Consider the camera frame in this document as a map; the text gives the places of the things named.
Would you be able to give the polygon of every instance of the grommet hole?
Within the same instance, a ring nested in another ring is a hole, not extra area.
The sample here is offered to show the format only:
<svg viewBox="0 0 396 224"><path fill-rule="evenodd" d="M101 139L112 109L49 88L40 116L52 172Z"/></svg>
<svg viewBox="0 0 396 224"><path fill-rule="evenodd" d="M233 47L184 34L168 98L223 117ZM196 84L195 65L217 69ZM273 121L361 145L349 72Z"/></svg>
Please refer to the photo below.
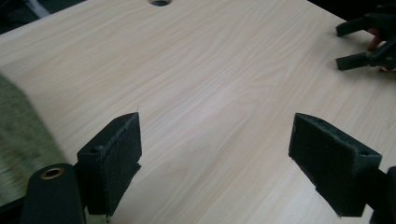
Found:
<svg viewBox="0 0 396 224"><path fill-rule="evenodd" d="M148 0L150 4L156 7L165 7L171 4L172 0Z"/></svg>
<svg viewBox="0 0 396 224"><path fill-rule="evenodd" d="M64 168L61 167L51 168L44 171L43 174L41 174L41 178L45 180L53 179L60 176L63 172L64 172Z"/></svg>

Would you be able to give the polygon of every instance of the floor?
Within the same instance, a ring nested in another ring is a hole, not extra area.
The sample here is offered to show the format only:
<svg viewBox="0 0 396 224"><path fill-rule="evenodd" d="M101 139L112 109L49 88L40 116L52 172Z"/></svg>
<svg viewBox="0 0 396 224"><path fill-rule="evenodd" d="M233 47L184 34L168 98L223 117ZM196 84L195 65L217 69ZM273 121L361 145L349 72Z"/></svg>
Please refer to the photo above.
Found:
<svg viewBox="0 0 396 224"><path fill-rule="evenodd" d="M0 9L3 6L3 1L0 0ZM51 14L83 1L85 0L39 0L40 4ZM0 14L0 35L36 20L38 20L38 18L35 14L22 4L8 14Z"/></svg>

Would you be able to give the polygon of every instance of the black plastic part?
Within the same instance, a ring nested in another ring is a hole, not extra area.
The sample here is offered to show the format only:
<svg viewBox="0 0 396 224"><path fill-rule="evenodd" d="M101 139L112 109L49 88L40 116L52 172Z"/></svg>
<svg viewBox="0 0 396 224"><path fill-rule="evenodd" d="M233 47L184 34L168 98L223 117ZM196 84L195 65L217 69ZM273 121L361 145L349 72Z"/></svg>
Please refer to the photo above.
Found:
<svg viewBox="0 0 396 224"><path fill-rule="evenodd" d="M396 53L396 36L389 39L387 43L385 43L380 48L376 49L369 55L369 60L371 61L383 61L386 60L386 57L393 57Z"/></svg>
<svg viewBox="0 0 396 224"><path fill-rule="evenodd" d="M90 214L114 214L141 155L138 113L113 119L78 152L78 178Z"/></svg>
<svg viewBox="0 0 396 224"><path fill-rule="evenodd" d="M296 114L289 156L339 216L361 216L367 203L361 180L378 169L380 154L322 119Z"/></svg>
<svg viewBox="0 0 396 224"><path fill-rule="evenodd" d="M393 0L308 0L332 14L350 21L372 12L377 5L391 4Z"/></svg>
<svg viewBox="0 0 396 224"><path fill-rule="evenodd" d="M21 214L21 224L27 223L85 223L72 165L51 165L31 176Z"/></svg>
<svg viewBox="0 0 396 224"><path fill-rule="evenodd" d="M396 223L396 166L389 168L388 170L388 203L392 213L393 223Z"/></svg>
<svg viewBox="0 0 396 224"><path fill-rule="evenodd" d="M343 58L338 58L335 61L337 62L337 68L340 71L367 66L370 63L366 53L359 53Z"/></svg>
<svg viewBox="0 0 396 224"><path fill-rule="evenodd" d="M11 11L23 5L22 0L0 0L0 16L5 16Z"/></svg>
<svg viewBox="0 0 396 224"><path fill-rule="evenodd" d="M379 5L375 8L376 13L383 13L383 14L396 14L396 4L390 3L390 4L384 4L384 5Z"/></svg>
<svg viewBox="0 0 396 224"><path fill-rule="evenodd" d="M20 223L24 198L5 204L0 207L0 221L2 224Z"/></svg>
<svg viewBox="0 0 396 224"><path fill-rule="evenodd" d="M378 13L375 11L367 13L363 18L367 28L374 27L378 29L383 40L388 41L396 35L396 14Z"/></svg>
<svg viewBox="0 0 396 224"><path fill-rule="evenodd" d="M352 21L344 22L335 27L337 36L349 35L360 30L367 29L367 24L363 18L357 18Z"/></svg>
<svg viewBox="0 0 396 224"><path fill-rule="evenodd" d="M388 200L389 176L374 170L361 176L361 187L365 198L374 212L370 223L394 224Z"/></svg>

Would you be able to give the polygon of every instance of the metal ring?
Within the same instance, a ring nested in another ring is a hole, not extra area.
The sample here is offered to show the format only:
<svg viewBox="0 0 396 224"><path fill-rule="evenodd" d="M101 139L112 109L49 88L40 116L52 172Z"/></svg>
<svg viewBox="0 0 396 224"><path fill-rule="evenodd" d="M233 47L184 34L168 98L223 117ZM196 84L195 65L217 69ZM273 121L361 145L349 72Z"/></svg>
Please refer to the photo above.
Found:
<svg viewBox="0 0 396 224"><path fill-rule="evenodd" d="M53 179L60 176L63 173L64 173L64 168L62 167L50 168L41 174L41 179L45 179L45 180Z"/></svg>

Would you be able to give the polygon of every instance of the wood grain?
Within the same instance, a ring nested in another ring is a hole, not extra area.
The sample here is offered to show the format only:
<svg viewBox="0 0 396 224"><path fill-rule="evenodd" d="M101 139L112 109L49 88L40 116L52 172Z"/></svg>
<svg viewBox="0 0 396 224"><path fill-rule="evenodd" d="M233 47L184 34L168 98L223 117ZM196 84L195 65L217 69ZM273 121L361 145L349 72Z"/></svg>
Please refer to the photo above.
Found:
<svg viewBox="0 0 396 224"><path fill-rule="evenodd" d="M304 0L89 0L0 36L0 72L64 155L138 110L142 169L115 223L368 223L339 218L288 157L293 115L395 164L396 77L336 70L370 36Z"/></svg>

